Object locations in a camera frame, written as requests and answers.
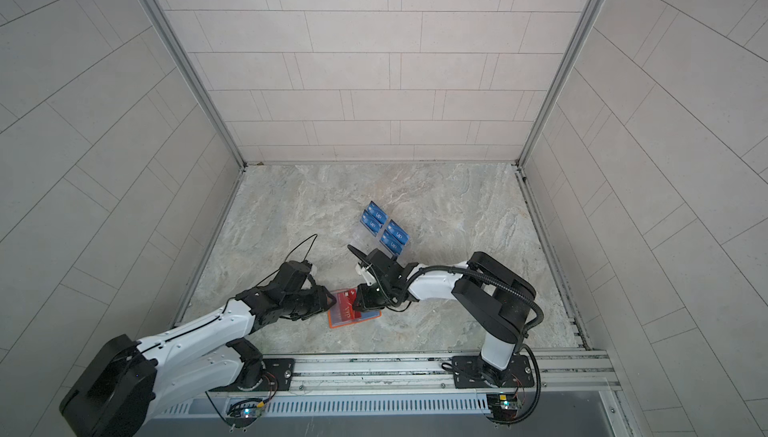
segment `marble floor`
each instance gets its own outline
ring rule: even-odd
[[[414,260],[453,264],[482,250],[533,284],[545,318],[526,340],[530,346],[580,343],[508,163],[249,166],[184,320],[255,285],[313,233],[320,236],[308,259],[318,267],[317,282],[356,287],[362,280],[346,245],[359,239],[360,212],[370,200],[410,233]],[[336,329],[325,315],[281,319],[248,338],[275,354],[474,350],[484,337],[461,304],[429,299]]]

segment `black cable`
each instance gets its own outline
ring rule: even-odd
[[[408,308],[411,306],[412,303],[413,301],[408,302],[408,305],[403,310],[393,309],[391,307],[387,307],[387,308],[389,310],[392,310],[393,312],[405,312],[406,310],[408,310]]]
[[[536,409],[536,405],[538,405],[538,400],[542,396],[542,375],[538,370],[538,363],[536,362],[536,357],[533,355],[533,351],[531,350],[531,347],[528,347],[527,344],[523,344],[522,347],[528,351],[528,356],[531,357],[533,370],[534,370],[534,373],[536,374],[536,394],[533,397],[533,402],[531,402],[531,406],[525,410],[525,413],[523,415],[520,415],[519,417],[515,417],[512,420],[498,420],[498,419],[488,418],[491,422],[495,424],[512,425],[512,424],[520,423],[526,420],[528,417],[531,416],[534,409]]]
[[[213,406],[214,410],[219,416],[219,419],[221,419],[221,422],[225,423],[227,427],[230,427],[230,423],[228,423],[225,418],[222,416],[221,412],[219,412],[218,408],[216,407],[216,404],[214,404],[214,401],[211,399],[210,395],[208,395],[208,391],[205,391],[205,396],[208,398],[208,402],[210,402],[211,406]]]

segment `wire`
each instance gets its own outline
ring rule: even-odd
[[[405,312],[406,310],[408,310],[408,308],[411,306],[412,303],[413,303],[413,301],[408,302],[408,305],[403,310],[394,309],[394,308],[391,308],[389,306],[387,308],[389,310],[392,310],[393,312],[398,312],[398,313],[399,312]]]
[[[221,412],[219,412],[218,408],[216,407],[216,404],[214,404],[214,401],[212,400],[212,398],[210,397],[210,395],[208,395],[208,391],[207,391],[207,390],[205,391],[205,396],[208,398],[208,402],[210,402],[211,406],[213,406],[214,410],[215,410],[215,411],[216,411],[216,413],[218,414],[218,416],[219,416],[219,419],[221,419],[221,422],[225,423],[225,424],[226,424],[226,426],[227,426],[227,427],[229,427],[229,426],[230,426],[230,423],[228,423],[228,422],[226,421],[226,419],[225,419],[225,418],[222,416]]]

